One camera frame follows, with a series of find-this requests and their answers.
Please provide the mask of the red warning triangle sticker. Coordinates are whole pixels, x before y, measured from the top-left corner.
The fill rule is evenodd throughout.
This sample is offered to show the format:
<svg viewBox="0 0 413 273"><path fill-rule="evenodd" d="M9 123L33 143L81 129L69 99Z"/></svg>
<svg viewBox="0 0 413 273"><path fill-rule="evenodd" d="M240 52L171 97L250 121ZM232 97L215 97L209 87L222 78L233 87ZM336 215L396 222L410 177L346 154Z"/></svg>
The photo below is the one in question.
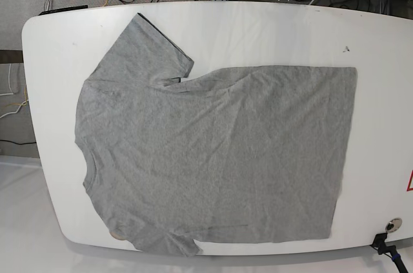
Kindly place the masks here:
<svg viewBox="0 0 413 273"><path fill-rule="evenodd" d="M408 181L407 192L409 191L413 191L413 171L411 172L409 181Z"/></svg>

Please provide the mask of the grey t-shirt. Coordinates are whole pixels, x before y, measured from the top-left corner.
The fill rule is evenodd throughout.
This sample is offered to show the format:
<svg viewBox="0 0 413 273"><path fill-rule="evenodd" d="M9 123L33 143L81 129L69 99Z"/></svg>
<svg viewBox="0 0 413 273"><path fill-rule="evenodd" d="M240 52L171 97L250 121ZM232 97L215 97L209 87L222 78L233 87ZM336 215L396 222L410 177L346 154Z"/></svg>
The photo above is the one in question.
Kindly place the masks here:
<svg viewBox="0 0 413 273"><path fill-rule="evenodd" d="M355 68L249 66L196 79L137 14L83 83L75 142L109 232L143 252L330 236Z"/></svg>

